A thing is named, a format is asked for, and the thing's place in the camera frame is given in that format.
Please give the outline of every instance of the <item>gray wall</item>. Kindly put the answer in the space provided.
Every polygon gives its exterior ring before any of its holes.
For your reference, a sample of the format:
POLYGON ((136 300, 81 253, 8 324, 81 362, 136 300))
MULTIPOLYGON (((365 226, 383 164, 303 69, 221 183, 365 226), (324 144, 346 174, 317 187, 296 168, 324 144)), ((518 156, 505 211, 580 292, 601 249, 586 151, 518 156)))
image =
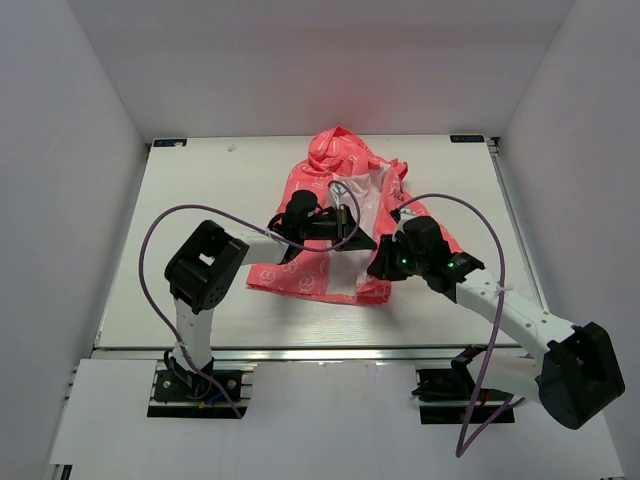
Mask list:
POLYGON ((0 476, 31 480, 90 351, 145 152, 64 0, 3 2, 0 65, 0 476))
POLYGON ((640 478, 640 2, 578 0, 503 139, 549 301, 607 328, 627 393, 606 411, 640 478))
POLYGON ((498 135, 573 0, 70 0, 145 140, 498 135))

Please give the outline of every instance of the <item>cable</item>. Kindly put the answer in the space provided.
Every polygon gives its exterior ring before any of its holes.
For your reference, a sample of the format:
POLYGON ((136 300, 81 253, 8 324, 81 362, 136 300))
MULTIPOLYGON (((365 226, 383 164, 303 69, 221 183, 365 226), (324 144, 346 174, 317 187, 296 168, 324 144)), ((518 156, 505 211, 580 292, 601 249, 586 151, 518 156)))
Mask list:
POLYGON ((406 207, 407 205, 417 201, 417 200, 421 200, 423 198, 444 198, 445 200, 450 200, 452 202, 456 202, 459 203, 460 205, 463 205, 465 207, 467 207, 469 210, 471 210, 473 213, 476 214, 476 216, 478 218, 480 218, 480 220, 482 220, 482 223, 484 223, 484 225, 487 227, 487 229, 489 230, 489 233, 491 234, 491 237, 493 238, 493 241, 496 244, 496 248, 498 250, 498 258, 500 261, 500 276, 498 279, 498 286, 499 286, 499 292, 498 292, 498 305, 496 307, 496 315, 493 321, 493 329, 491 330, 491 336, 489 337, 489 343, 487 343, 487 350, 484 356, 484 359, 482 361, 482 365, 480 366, 480 371, 478 372, 478 378, 476 379, 476 385, 473 388, 473 392, 471 392, 471 398, 469 399, 469 405, 467 406, 467 410, 465 412, 464 415, 464 420, 462 422, 462 428, 460 428, 460 436, 458 437, 458 444, 456 446, 456 457, 460 458, 462 455, 464 455, 464 452, 467 451, 467 449, 469 448, 469 446, 473 443, 473 441, 478 438, 478 435, 480 435, 482 433, 482 431, 487 428, 487 426, 489 424, 491 424, 491 422, 493 422, 498 416, 500 416, 502 413, 506 412, 507 410, 514 408, 520 404, 522 404, 522 402, 524 401, 524 399, 520 399, 517 402, 514 403, 510 403, 511 400, 513 400, 513 395, 509 395, 506 400, 504 401, 504 403, 502 405, 500 405, 500 407, 493 412, 493 414, 487 419, 485 420, 484 423, 482 423, 482 425, 480 425, 478 428, 476 428, 473 433, 469 436, 468 439, 466 439, 467 436, 467 431, 469 430, 469 425, 471 424, 471 417, 473 416, 473 411, 475 409, 476 404, 478 403, 478 397, 480 396, 480 391, 482 390, 482 381, 484 380, 484 377, 487 373, 487 369, 489 367, 489 360, 491 359, 491 354, 493 353, 493 348, 496 345, 496 340, 498 338, 498 332, 500 332, 500 321, 502 320, 502 310, 504 309, 504 280, 505 280, 505 275, 506 275, 506 265, 505 265, 505 259, 504 259, 504 249, 502 248, 502 244, 500 243, 500 239, 498 238, 498 234, 496 233, 496 231, 494 230, 494 228, 491 226, 491 224, 489 223, 489 220, 487 220, 487 217, 485 217, 482 212, 480 212, 480 210, 478 210, 476 207, 474 207, 473 205, 471 205, 469 202, 462 200, 461 198, 458 197, 454 197, 452 195, 447 195, 444 193, 425 193, 423 195, 418 195, 417 197, 413 197, 409 200, 407 200, 406 202, 402 203, 399 207, 397 207, 397 210, 401 210, 404 207, 406 207))
POLYGON ((184 357, 185 361, 187 362, 187 365, 189 365, 189 368, 191 368, 191 370, 196 372, 196 374, 200 375, 202 378, 204 378, 206 381, 208 381, 209 382, 209 386, 211 386, 211 384, 213 384, 218 390, 220 390, 220 393, 222 393, 222 395, 224 396, 226 401, 229 403, 229 405, 233 409, 233 412, 236 414, 236 416, 238 418, 242 418, 242 414, 240 413, 240 410, 238 410, 238 407, 236 406, 236 404, 233 403, 233 401, 231 400, 231 397, 229 396, 227 391, 222 387, 222 385, 220 385, 220 382, 218 382, 215 378, 213 378, 210 375, 207 375, 202 370, 200 370, 198 367, 196 367, 196 365, 193 363, 193 360, 191 359, 191 355, 189 355, 189 352, 187 352, 187 349, 184 346, 184 340, 182 338, 182 335, 180 335, 180 332, 178 332, 178 329, 173 325, 173 323, 171 323, 171 320, 169 320, 169 318, 160 309, 160 307, 158 306, 156 301, 151 296, 151 292, 149 292, 149 287, 147 286, 147 281, 146 281, 146 279, 144 277, 144 260, 145 260, 145 256, 146 256, 146 253, 147 253, 147 248, 149 246, 149 240, 151 240, 151 235, 153 234, 153 232, 157 228, 158 224, 166 216, 168 216, 168 215, 170 215, 172 213, 178 212, 180 210, 204 210, 206 212, 211 212, 211 213, 215 213, 217 215, 223 216, 225 218, 228 218, 229 220, 233 220, 234 222, 239 223, 240 225, 243 225, 243 226, 245 226, 247 228, 255 230, 256 232, 261 233, 262 235, 271 237, 274 240, 276 240, 278 242, 285 243, 285 244, 287 244, 289 246, 296 247, 296 248, 299 248, 301 250, 306 250, 308 252, 316 252, 316 253, 330 252, 332 250, 337 250, 340 247, 342 247, 343 245, 347 244, 347 242, 349 242, 349 240, 351 240, 351 238, 357 233, 358 228, 360 227, 360 205, 358 204, 358 200, 357 200, 355 194, 343 182, 340 182, 338 180, 331 180, 329 182, 329 186, 331 186, 333 184, 340 185, 341 187, 343 187, 345 189, 345 191, 349 194, 351 199, 353 200, 354 206, 356 208, 356 226, 353 229, 353 231, 349 235, 347 235, 347 237, 344 240, 342 240, 341 242, 339 242, 339 243, 337 243, 337 244, 335 244, 335 245, 333 245, 331 247, 313 248, 313 247, 307 247, 305 245, 300 245, 298 243, 295 243, 295 242, 292 242, 290 240, 287 240, 286 238, 282 238, 279 235, 274 235, 271 232, 269 232, 267 234, 267 231, 265 229, 263 229, 261 227, 258 227, 256 225, 253 225, 253 224, 251 224, 249 222, 246 222, 246 221, 242 220, 241 218, 238 218, 238 217, 236 217, 234 215, 231 215, 229 213, 223 212, 222 210, 218 210, 217 208, 208 207, 206 205, 198 205, 198 204, 176 205, 174 207, 171 207, 171 208, 165 210, 160 215, 158 215, 158 217, 153 221, 153 223, 151 224, 151 226, 147 230, 146 235, 144 236, 144 240, 142 241, 142 245, 140 246, 140 254, 138 256, 138 279, 140 281, 140 287, 142 288, 142 293, 144 294, 145 298, 149 302, 149 305, 151 305, 151 308, 153 309, 153 311, 156 312, 156 314, 160 317, 160 319, 167 325, 167 327, 169 327, 169 329, 171 330, 171 333, 173 333, 173 336, 176 338, 176 342, 177 342, 178 346, 180 347, 180 351, 182 352, 182 356, 184 357))

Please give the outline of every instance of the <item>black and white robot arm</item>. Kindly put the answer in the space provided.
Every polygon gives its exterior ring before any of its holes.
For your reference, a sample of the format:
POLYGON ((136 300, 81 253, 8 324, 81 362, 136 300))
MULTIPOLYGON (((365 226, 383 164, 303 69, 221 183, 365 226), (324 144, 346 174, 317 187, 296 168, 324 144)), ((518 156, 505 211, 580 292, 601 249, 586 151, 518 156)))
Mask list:
MULTIPOLYGON (((368 273, 379 279, 424 278, 436 292, 493 322, 501 287, 482 262, 453 253, 431 217, 394 212, 393 235, 383 235, 368 273)), ((500 329, 529 355, 494 352, 483 388, 541 403, 562 425, 577 429, 622 395, 625 386, 607 332, 595 323, 577 326, 505 290, 500 329)), ((454 374, 473 388, 486 347, 472 346, 452 362, 454 374)), ((417 390, 428 398, 428 385, 417 390)))
POLYGON ((215 222, 204 221, 169 261, 165 278, 174 298, 176 328, 182 342, 176 341, 173 350, 165 353, 165 364, 191 396, 199 398, 208 391, 209 384, 196 374, 184 352, 188 352, 193 366, 206 374, 212 372, 213 312, 241 266, 284 264, 302 251, 281 239, 298 245, 304 245, 305 240, 327 240, 341 251, 376 249, 376 243, 358 227, 349 207, 337 204, 344 193, 339 185, 334 185, 330 193, 335 206, 320 209, 314 193, 295 192, 285 211, 269 222, 273 236, 257 232, 231 235, 215 222))

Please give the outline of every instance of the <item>black label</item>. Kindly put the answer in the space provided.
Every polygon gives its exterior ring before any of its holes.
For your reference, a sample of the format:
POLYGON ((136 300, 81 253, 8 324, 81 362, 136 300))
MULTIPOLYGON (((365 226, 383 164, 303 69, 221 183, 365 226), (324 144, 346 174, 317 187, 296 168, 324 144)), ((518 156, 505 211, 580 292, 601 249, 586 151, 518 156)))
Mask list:
POLYGON ((451 143, 484 143, 482 135, 449 135, 451 143))
POLYGON ((163 138, 153 141, 154 147, 186 147, 186 138, 163 138))

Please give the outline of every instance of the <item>purple cable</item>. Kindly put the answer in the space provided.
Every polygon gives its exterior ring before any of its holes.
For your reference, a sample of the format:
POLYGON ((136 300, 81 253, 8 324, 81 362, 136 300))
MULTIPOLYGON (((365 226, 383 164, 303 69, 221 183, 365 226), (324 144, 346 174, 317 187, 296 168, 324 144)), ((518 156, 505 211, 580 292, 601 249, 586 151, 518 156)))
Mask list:
POLYGON ((342 240, 341 242, 331 246, 331 247, 326 247, 326 248, 313 248, 313 247, 307 247, 305 245, 300 245, 298 243, 292 242, 290 240, 287 240, 286 238, 282 238, 279 235, 274 235, 271 232, 267 233, 267 230, 264 228, 260 228, 256 225, 253 225, 249 222, 246 222, 238 217, 235 217, 229 213, 223 212, 222 210, 218 210, 217 208, 213 208, 213 207, 207 207, 206 205, 197 205, 197 204, 185 204, 185 205, 176 205, 175 207, 171 207, 168 210, 165 210, 164 212, 162 212, 160 215, 158 215, 158 217, 153 221, 153 223, 151 224, 151 226, 149 227, 149 230, 147 230, 146 235, 144 236, 144 240, 142 241, 142 245, 140 246, 140 255, 138 256, 138 278, 140 280, 140 286, 142 287, 142 293, 144 293, 145 298, 147 299, 147 301, 149 302, 149 305, 151 305, 151 308, 153 308, 153 310, 156 312, 156 314, 162 319, 162 321, 167 325, 167 327, 169 327, 169 329, 171 330, 171 333, 173 333, 173 336, 176 338, 176 341, 178 342, 179 346, 180 346, 180 351, 182 352, 182 355, 184 356, 184 359, 186 360, 187 364, 189 365, 189 367, 196 372, 198 375, 200 375, 202 378, 204 378, 206 381, 209 382, 209 385, 213 384, 224 396, 224 398, 227 400, 227 402, 229 403, 229 405, 231 405, 231 408, 233 409, 233 412, 236 414, 236 416, 238 418, 242 418, 242 414, 240 413, 240 410, 238 410, 238 407, 236 406, 235 403, 233 403, 233 401, 231 400, 231 397, 229 397, 229 394, 227 393, 227 391, 222 387, 222 385, 220 385, 220 383, 213 377, 207 375, 206 373, 204 373, 202 370, 200 370, 198 367, 196 367, 196 365, 193 363, 193 360, 191 359, 191 355, 189 355, 189 352, 187 352, 187 349, 184 347, 183 343, 184 340, 182 338, 182 335, 180 335, 180 332, 178 332, 178 329, 173 325, 173 323, 171 323, 171 320, 169 320, 169 318, 164 314, 164 312, 162 310, 160 310, 160 307, 158 306, 158 304, 156 303, 156 301, 153 299, 153 297, 151 296, 151 292, 149 292, 149 288, 147 286, 147 281, 144 278, 144 259, 145 259, 145 255, 147 253, 147 247, 149 246, 149 240, 151 239, 151 235, 153 234, 153 232, 155 231, 156 227, 158 226, 158 224, 168 215, 180 211, 180 210, 204 210, 207 212, 211 212, 211 213, 215 213, 218 215, 221 215, 225 218, 228 218, 229 220, 233 220, 234 222, 239 223, 240 225, 244 225, 247 228, 250 228, 252 230, 255 230, 258 233, 261 233, 262 235, 265 235, 267 237, 271 237, 274 240, 278 241, 278 242, 282 242, 285 243, 289 246, 292 247, 296 247, 299 248, 301 250, 306 250, 308 252, 316 252, 316 253, 324 253, 324 252, 330 252, 332 250, 337 250, 340 247, 342 247, 343 245, 345 245, 349 240, 351 240, 351 238, 356 234, 356 232, 358 231, 358 228, 360 227, 360 205, 358 204, 358 200, 356 199, 355 194, 351 191, 351 189, 343 182, 340 182, 338 180, 331 180, 329 182, 329 186, 336 184, 336 185, 340 185, 342 188, 345 189, 345 191, 349 194, 349 196, 351 196, 351 199, 353 200, 353 203, 355 205, 356 208, 356 226, 353 229, 353 231, 347 235, 347 237, 342 240))
POLYGON ((397 209, 400 210, 406 207, 407 205, 417 200, 421 200, 423 198, 444 198, 445 200, 451 200, 452 202, 456 202, 456 203, 459 203, 460 205, 467 207, 469 210, 475 213, 476 216, 480 218, 480 220, 482 220, 482 223, 484 223, 487 229, 489 230, 489 233, 491 234, 491 237, 493 238, 493 241, 496 244, 496 248, 498 249, 498 258, 500 260, 500 277, 498 279, 498 285, 501 287, 501 289, 498 292, 498 305, 496 307, 496 315, 493 321, 493 329, 491 330, 489 343, 487 343, 486 354, 484 356, 484 360, 482 361, 482 365, 480 366, 480 370, 478 372, 478 378, 476 379, 476 385, 473 388, 473 392, 471 392, 469 405, 467 406, 467 410, 464 414, 464 420, 462 422, 462 428, 460 429, 460 436, 458 437, 458 444, 456 446, 456 457, 460 458, 462 455, 464 455, 464 452, 467 451, 467 449, 473 443, 473 441, 476 438, 478 438, 478 435, 480 435, 482 431, 485 428, 487 428, 489 424, 491 424, 491 422, 493 422, 503 412, 511 408, 517 407, 518 405, 522 404, 525 400, 524 398, 521 398, 517 402, 510 403, 511 400, 513 399, 513 395, 509 395, 504 401, 504 403, 500 405, 500 407, 495 412, 493 412, 493 414, 487 420, 485 420, 485 422, 482 423, 482 425, 480 425, 478 428, 476 428, 473 431, 469 439, 466 439, 467 431, 469 430, 469 425, 471 424, 471 416, 473 415, 473 410, 475 408, 475 405, 478 402, 478 397, 480 396, 480 390, 482 390, 482 381, 484 380, 484 377, 487 373, 487 369, 489 367, 489 360, 491 359, 491 354, 493 353, 493 349, 496 345, 496 340, 498 338, 498 333, 500 332, 500 321, 502 319, 502 310, 504 309, 504 290, 503 289, 504 289, 504 280, 506 275, 504 249, 502 248, 502 244, 500 243, 498 234, 489 223, 489 220, 487 220, 487 217, 485 217, 480 212, 480 210, 478 210, 476 207, 471 205, 469 202, 462 200, 458 197, 454 197, 452 195, 446 195, 444 193, 425 193, 424 195, 418 195, 417 197, 413 197, 407 200, 406 202, 401 204, 399 207, 397 207, 397 209))

